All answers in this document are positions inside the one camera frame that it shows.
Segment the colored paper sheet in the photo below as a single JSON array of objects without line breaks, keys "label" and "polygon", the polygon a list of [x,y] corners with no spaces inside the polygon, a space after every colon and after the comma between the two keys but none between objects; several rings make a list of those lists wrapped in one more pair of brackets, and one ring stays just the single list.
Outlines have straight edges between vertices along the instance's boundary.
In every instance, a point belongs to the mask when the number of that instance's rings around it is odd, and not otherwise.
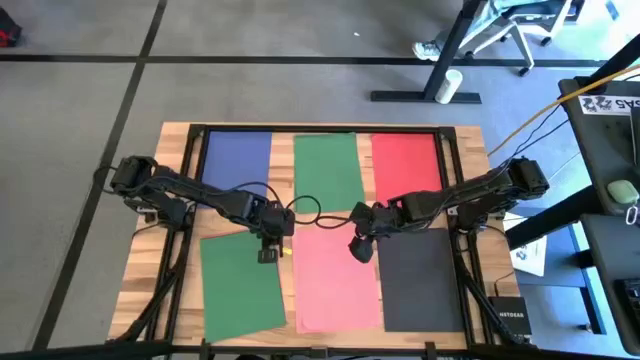
[{"label": "colored paper sheet", "polygon": [[[355,134],[298,135],[295,137],[295,194],[312,195],[322,212],[349,211],[364,201]],[[315,213],[307,199],[296,202],[296,212]]]},{"label": "colored paper sheet", "polygon": [[442,189],[434,136],[376,134],[371,137],[376,200],[413,191]]},{"label": "colored paper sheet", "polygon": [[[250,181],[266,183],[269,179],[271,133],[216,132],[209,133],[202,182],[222,190]],[[242,188],[265,196],[264,186]]]},{"label": "colored paper sheet", "polygon": [[278,268],[258,263],[260,246],[248,232],[200,241],[207,341],[286,324]]},{"label": "colored paper sheet", "polygon": [[463,331],[446,229],[382,239],[378,258],[386,331]]},{"label": "colored paper sheet", "polygon": [[347,247],[355,227],[296,229],[293,276],[298,333],[336,332],[380,325],[373,263],[362,264]]}]

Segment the desk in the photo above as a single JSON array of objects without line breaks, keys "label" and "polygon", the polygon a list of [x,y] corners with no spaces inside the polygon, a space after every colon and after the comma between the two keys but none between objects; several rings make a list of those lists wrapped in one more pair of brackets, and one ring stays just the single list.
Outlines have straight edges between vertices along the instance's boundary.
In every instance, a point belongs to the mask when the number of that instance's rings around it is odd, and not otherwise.
[{"label": "desk", "polygon": [[[579,89],[575,80],[562,80],[559,85],[563,96]],[[640,97],[640,83],[614,81],[604,95]],[[607,192],[612,181],[626,179],[640,189],[640,168],[633,165],[629,117],[584,115],[578,98],[564,106],[593,185],[509,229],[512,249],[574,223],[582,214],[622,216],[627,206],[614,202]]]},{"label": "desk", "polygon": [[640,355],[640,334],[614,288],[615,280],[640,278],[640,229],[614,216],[583,215],[580,221],[622,345],[629,354]]},{"label": "desk", "polygon": [[[156,149],[155,158],[163,165],[167,165],[176,171],[180,170],[184,157],[185,145],[189,123],[165,123],[162,127],[160,140]],[[349,125],[313,125],[331,126],[333,128]],[[368,125],[351,125],[367,127]],[[489,162],[482,140],[480,127],[455,127],[458,149],[465,179],[476,177],[489,170]],[[293,134],[273,133],[272,151],[269,168],[269,185],[271,185],[282,198],[284,203],[293,198]],[[365,197],[368,204],[375,199],[375,184],[373,180],[373,166],[371,154],[370,135],[359,133],[357,135],[358,157],[363,177]],[[455,182],[452,166],[452,156],[449,147],[445,146],[445,160],[447,175],[450,183]],[[197,153],[199,145],[194,147],[191,157],[189,175],[195,173]],[[335,213],[348,216],[348,213]],[[501,227],[501,223],[492,220],[491,225]],[[138,222],[138,228],[145,226],[142,219]],[[441,215],[434,227],[446,227],[446,217]],[[238,225],[221,219],[211,209],[198,209],[192,235],[192,244],[188,258],[186,277],[182,290],[180,307],[175,328],[174,343],[182,345],[199,345],[204,336],[202,278],[200,269],[199,240],[205,237],[224,234],[242,229]],[[132,242],[126,271],[122,281],[118,301],[113,316],[109,337],[113,338],[124,332],[138,314],[142,311],[151,298],[156,284],[156,277],[162,248],[164,246],[165,230],[154,228],[137,235]],[[291,239],[285,238],[285,246],[291,247]],[[485,289],[491,294],[493,282],[498,278],[513,271],[509,257],[508,244],[504,237],[496,231],[485,231],[478,234],[478,254],[480,257]],[[376,264],[377,256],[372,260]],[[298,334],[295,329],[295,292],[292,276],[293,266],[290,256],[285,256],[279,261],[280,280],[284,297],[287,325],[250,334],[238,338],[227,339],[215,343],[220,346],[255,346],[255,347],[311,347],[325,346],[335,348],[366,348],[366,349],[414,349],[424,350],[425,342],[434,342],[438,349],[466,349],[464,333],[390,333],[385,332],[384,327],[374,329],[322,334]],[[515,275],[500,281],[500,293],[503,296],[519,296]],[[470,297],[470,312],[476,341],[482,342],[482,327],[477,305]],[[166,321],[166,304],[161,310],[160,323]]]}]

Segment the wooden table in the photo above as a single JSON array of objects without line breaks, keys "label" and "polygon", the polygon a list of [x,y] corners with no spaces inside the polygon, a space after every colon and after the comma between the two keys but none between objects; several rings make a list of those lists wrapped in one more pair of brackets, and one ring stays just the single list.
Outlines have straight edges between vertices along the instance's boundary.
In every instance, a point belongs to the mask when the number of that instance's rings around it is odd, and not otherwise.
[{"label": "wooden table", "polygon": [[[189,123],[165,123],[162,127],[155,158],[158,163],[167,165],[175,171],[180,170],[186,145]],[[482,140],[480,127],[456,127],[458,149],[465,179],[476,177],[489,170],[489,162]],[[292,133],[273,133],[272,150],[269,169],[269,185],[271,185],[288,203],[294,196],[294,159]],[[375,199],[375,183],[371,155],[370,134],[358,134],[358,157],[368,204]],[[199,143],[194,147],[190,176],[195,173]],[[455,183],[451,153],[445,148],[447,172],[451,184]],[[348,216],[347,213],[334,213]],[[502,224],[492,220],[491,225],[502,228]],[[138,228],[145,226],[142,219]],[[446,227],[446,218],[441,215],[432,227]],[[202,276],[200,264],[200,239],[223,233],[242,230],[241,226],[232,224],[212,209],[198,209],[192,235],[186,277],[182,290],[180,309],[175,329],[174,343],[182,345],[199,345],[204,337],[204,310],[202,296]],[[166,230],[154,228],[138,234],[132,242],[131,252],[122,281],[122,288],[109,331],[113,338],[123,333],[139,315],[151,298],[158,273],[158,266],[164,245]],[[291,238],[285,238],[285,246],[291,247]],[[482,267],[487,294],[493,293],[493,284],[509,273],[512,275],[500,280],[499,291],[502,296],[519,296],[518,286],[509,256],[506,239],[497,231],[484,231],[478,235],[478,253]],[[372,260],[378,272],[377,256]],[[216,342],[214,345],[228,346],[261,346],[261,347],[341,347],[341,348],[384,348],[384,349],[424,349],[425,342],[434,342],[438,349],[466,349],[463,332],[385,332],[384,326],[378,328],[340,333],[298,334],[295,329],[295,292],[293,286],[293,264],[291,256],[285,255],[279,262],[280,281],[287,318],[284,328],[277,328],[258,333]],[[470,310],[476,341],[482,342],[482,325],[478,307],[469,294]],[[160,313],[160,324],[166,321],[166,306]]]}]

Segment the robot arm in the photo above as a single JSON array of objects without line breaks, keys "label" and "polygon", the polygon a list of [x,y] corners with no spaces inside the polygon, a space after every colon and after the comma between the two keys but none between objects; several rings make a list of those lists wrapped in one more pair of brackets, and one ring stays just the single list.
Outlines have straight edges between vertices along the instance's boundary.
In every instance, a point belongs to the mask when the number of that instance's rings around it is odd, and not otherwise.
[{"label": "robot arm", "polygon": [[258,253],[261,263],[275,262],[278,251],[282,256],[282,237],[293,235],[295,214],[283,208],[280,202],[250,191],[221,190],[203,184],[158,165],[150,157],[122,159],[110,185],[134,211],[156,210],[159,220],[174,229],[193,224],[189,207],[181,198],[216,209],[222,217],[246,226],[262,239],[262,249]]},{"label": "robot arm", "polygon": [[539,198],[548,189],[538,163],[521,158],[442,191],[398,196],[390,199],[386,207],[380,203],[373,207],[358,203],[349,217],[356,224],[356,236],[349,248],[356,259],[368,262],[376,238],[426,228],[444,209],[457,207],[456,225],[469,231],[486,223],[488,214],[506,211],[517,200]]}]

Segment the pink paper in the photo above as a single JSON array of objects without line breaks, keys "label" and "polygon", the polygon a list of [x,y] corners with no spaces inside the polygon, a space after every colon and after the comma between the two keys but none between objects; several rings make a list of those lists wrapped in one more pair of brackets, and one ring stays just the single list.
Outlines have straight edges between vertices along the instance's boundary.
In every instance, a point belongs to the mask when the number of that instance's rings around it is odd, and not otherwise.
[{"label": "pink paper", "polygon": [[379,288],[373,263],[362,264],[348,245],[348,224],[334,230],[296,229],[293,277],[298,333],[338,332],[379,326]]}]

